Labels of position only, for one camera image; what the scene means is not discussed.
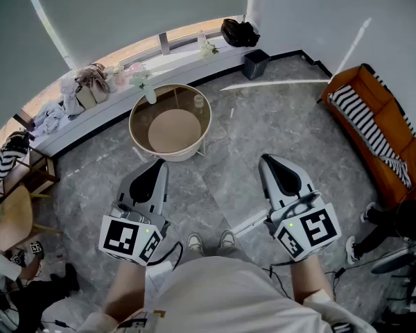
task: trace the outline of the black pants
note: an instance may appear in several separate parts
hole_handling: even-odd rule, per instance
[[[69,292],[63,285],[52,281],[35,281],[20,291],[10,293],[10,299],[19,312],[17,333],[35,332],[45,309],[62,300]]]
[[[416,239],[416,200],[404,201],[390,211],[370,209],[367,217],[368,221],[377,227],[362,242],[354,246],[354,255],[357,257],[374,250],[388,237]]]

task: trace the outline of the window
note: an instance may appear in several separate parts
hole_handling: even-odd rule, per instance
[[[55,35],[55,31],[52,29],[49,21],[47,20],[46,16],[44,15],[40,4],[36,0],[32,0],[34,6],[37,10],[39,18],[42,20],[43,24],[45,25],[46,30],[49,32],[51,38],[55,42],[55,45],[59,48],[59,51],[63,55],[65,61],[68,65],[73,68],[73,65],[64,51],[58,37]],[[237,19],[235,16],[233,17],[226,17],[230,19]],[[196,37],[199,31],[204,32],[214,32],[219,33],[220,27],[223,23],[222,19],[213,19],[209,21],[199,22],[197,24],[192,24],[184,27],[179,27],[174,30],[168,31],[166,33],[161,34],[161,36],[165,35],[165,44],[167,48],[177,48],[183,44],[188,44],[194,42],[194,38]],[[152,36],[146,38],[145,40],[136,42],[129,46],[126,46],[118,51],[115,51],[96,62],[103,64],[105,67],[109,66],[116,66],[122,61],[129,60],[130,64],[134,62],[140,62],[142,60],[146,60],[152,58],[154,56],[158,56],[161,53],[161,48],[163,50],[163,45],[159,45],[159,38],[158,36]],[[36,97],[30,100],[22,109],[26,112],[29,116],[34,118],[37,113],[40,111],[42,106],[47,103],[48,101],[61,101],[60,100],[60,78],[57,79],[54,83],[49,85],[45,90],[40,92]],[[0,130],[0,147],[5,142],[6,138],[9,136],[10,133],[23,128],[23,126],[15,121],[14,119],[10,119],[6,125]]]
[[[226,17],[226,19],[236,19],[235,16]],[[192,24],[184,27],[179,27],[174,30],[168,31],[166,33],[166,37],[168,38],[168,42],[178,40],[183,37],[188,37],[190,35],[197,34],[200,30],[202,31],[210,31],[218,29],[222,26],[224,19],[212,19],[209,21],[199,22],[197,24]]]
[[[114,53],[108,54],[106,57],[103,57],[97,60],[97,63],[102,63],[105,67],[109,67],[111,65],[116,66],[122,60],[128,59],[132,56],[140,54],[145,51],[149,51],[150,49],[154,49],[155,47],[159,46],[159,41],[157,36],[152,36],[146,38],[146,40],[142,40],[140,42],[136,42],[131,44],[125,48],[119,49]]]
[[[6,125],[4,125],[0,130],[0,148],[5,143],[6,138],[8,138],[12,132],[19,130],[20,128],[23,128],[23,126],[14,119],[10,119],[6,122]]]
[[[60,100],[60,79],[49,85],[45,90],[40,92],[35,98],[29,101],[24,107],[23,111],[34,118],[37,116],[42,106],[48,101]]]

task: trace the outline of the orange sofa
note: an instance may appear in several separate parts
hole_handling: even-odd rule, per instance
[[[361,65],[337,74],[323,92],[322,100],[353,139],[376,180],[385,206],[392,209],[403,199],[416,199],[416,137],[413,137],[408,128],[394,96],[380,84],[372,72],[369,65]],[[388,165],[371,153],[352,125],[329,102],[328,95],[344,85],[350,85],[371,109],[374,121],[393,151],[401,160],[407,162],[408,175],[412,182],[411,190],[406,188]]]

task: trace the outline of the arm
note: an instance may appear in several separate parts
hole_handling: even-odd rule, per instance
[[[316,254],[291,265],[291,282],[293,283],[294,299],[302,304],[304,299],[324,289],[333,300],[333,290],[325,277]]]
[[[103,305],[103,312],[122,322],[143,308],[144,298],[145,266],[121,262]]]
[[[19,279],[29,280],[32,279],[34,276],[37,275],[40,265],[40,258],[38,255],[34,256],[32,262],[26,267],[21,268],[21,273],[19,275]]]

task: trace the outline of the black shoe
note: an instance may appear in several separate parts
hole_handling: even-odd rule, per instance
[[[65,265],[65,268],[66,268],[67,274],[65,275],[63,279],[66,282],[68,290],[70,291],[80,290],[80,286],[78,286],[78,281],[77,281],[77,271],[75,270],[75,268],[70,263],[67,263]]]
[[[56,283],[62,290],[65,297],[69,297],[69,288],[63,279],[60,279],[57,274],[50,274],[51,281]]]

